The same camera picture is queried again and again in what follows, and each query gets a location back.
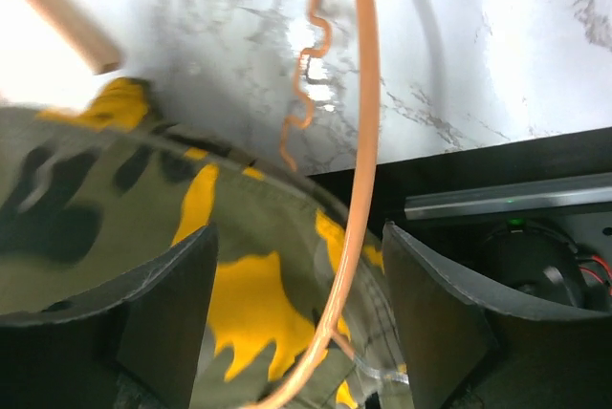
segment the brown rod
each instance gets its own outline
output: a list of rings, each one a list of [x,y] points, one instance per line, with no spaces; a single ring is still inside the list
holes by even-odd
[[[95,75],[117,70],[121,51],[73,0],[26,0],[76,50]]]
[[[381,104],[381,71],[374,0],[356,0],[356,2],[361,65],[360,125],[355,182],[353,183],[348,224],[342,247],[342,258],[313,341],[282,385],[267,398],[248,406],[249,409],[278,409],[297,395],[308,382],[323,357],[330,339],[335,334],[360,259],[376,170]],[[311,0],[309,12],[311,21],[316,18],[314,11],[317,5],[318,0]],[[295,123],[290,123],[303,127],[308,125],[308,119],[312,119],[310,111],[309,117],[305,120],[297,119],[294,120]],[[350,352],[348,343],[342,343],[342,345],[346,348],[345,352]]]

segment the camouflage fabric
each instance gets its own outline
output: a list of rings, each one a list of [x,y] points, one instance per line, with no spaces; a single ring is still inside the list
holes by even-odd
[[[40,311],[218,226],[194,409],[241,407],[291,371],[325,305],[345,219],[310,181],[163,120],[142,81],[113,81],[81,115],[0,109],[0,313]],[[372,235],[339,330],[373,367],[403,365]],[[411,405],[407,387],[388,385],[386,408]],[[355,408],[380,390],[331,345],[286,407]]]

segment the olive green fabric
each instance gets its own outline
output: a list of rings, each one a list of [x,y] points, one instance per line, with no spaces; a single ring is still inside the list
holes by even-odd
[[[40,311],[215,223],[191,407],[241,407],[278,386],[312,339],[346,209],[305,178],[168,123],[149,100],[146,83],[120,78],[82,115],[0,109],[0,314]],[[339,330],[371,366],[403,365],[369,234]],[[381,389],[332,344],[286,407],[358,407]],[[392,393],[387,408],[409,407],[409,392]]]

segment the curved orange rod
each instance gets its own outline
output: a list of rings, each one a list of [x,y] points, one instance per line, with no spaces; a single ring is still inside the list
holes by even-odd
[[[374,173],[376,170],[381,103],[381,72],[374,0],[356,1],[359,21],[361,65],[360,124],[355,181],[353,183],[348,224],[344,237],[344,245],[342,247],[342,257],[330,296],[327,300],[327,305],[318,323],[313,341],[283,384],[267,398],[254,405],[248,406],[248,409],[278,409],[290,401],[306,384],[323,358],[323,354],[325,353],[330,339],[335,335],[336,325],[338,325],[360,259],[363,236],[365,234],[367,217],[372,200]],[[317,4],[318,0],[311,0],[309,12],[310,19],[315,25],[325,30],[327,41],[320,50],[307,49],[302,51],[298,67],[301,66],[301,58],[305,54],[312,53],[314,56],[323,56],[329,48],[329,37],[331,36],[329,24],[323,19],[315,16],[314,11]],[[283,125],[283,139],[281,139],[281,144],[282,140],[285,140],[287,137],[289,124],[305,128],[312,120],[314,112],[313,102],[302,91],[299,91],[298,94],[307,105],[307,116],[305,119],[299,119],[295,116],[287,118]],[[287,155],[287,152],[284,151],[284,144],[281,149],[283,150],[281,152]],[[290,166],[295,168],[295,162],[293,162],[293,164],[290,163]]]

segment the wooden stick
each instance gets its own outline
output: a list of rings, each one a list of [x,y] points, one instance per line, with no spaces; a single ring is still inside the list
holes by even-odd
[[[121,51],[73,0],[26,0],[78,52],[95,75],[117,70]]]

